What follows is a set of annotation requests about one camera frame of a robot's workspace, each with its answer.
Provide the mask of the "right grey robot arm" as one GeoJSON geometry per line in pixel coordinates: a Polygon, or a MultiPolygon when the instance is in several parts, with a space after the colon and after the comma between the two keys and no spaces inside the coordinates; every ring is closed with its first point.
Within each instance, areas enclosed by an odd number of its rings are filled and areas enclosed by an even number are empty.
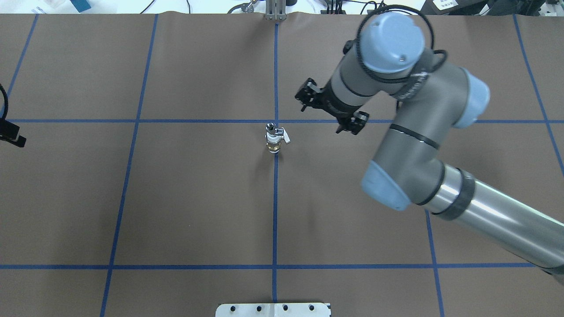
{"type": "Polygon", "coordinates": [[[563,277],[563,224],[454,168],[437,155],[451,128],[467,128],[485,111],[490,89],[447,52],[425,44],[422,30],[393,5],[365,16],[344,56],[321,88],[309,78],[295,94],[302,108],[323,110],[337,132],[358,134],[369,114],[360,109],[377,93],[399,104],[361,186],[394,210],[415,204],[470,229],[563,277]]]}

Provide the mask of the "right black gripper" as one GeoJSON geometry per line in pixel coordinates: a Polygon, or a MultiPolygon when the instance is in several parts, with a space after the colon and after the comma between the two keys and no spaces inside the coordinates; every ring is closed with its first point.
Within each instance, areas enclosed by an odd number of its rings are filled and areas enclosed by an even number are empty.
{"type": "Polygon", "coordinates": [[[301,112],[307,108],[328,112],[337,118],[336,133],[350,132],[358,135],[369,121],[369,114],[358,111],[365,104],[365,96],[353,92],[342,83],[327,83],[318,86],[313,78],[308,78],[300,86],[294,98],[301,104],[301,112]]]}

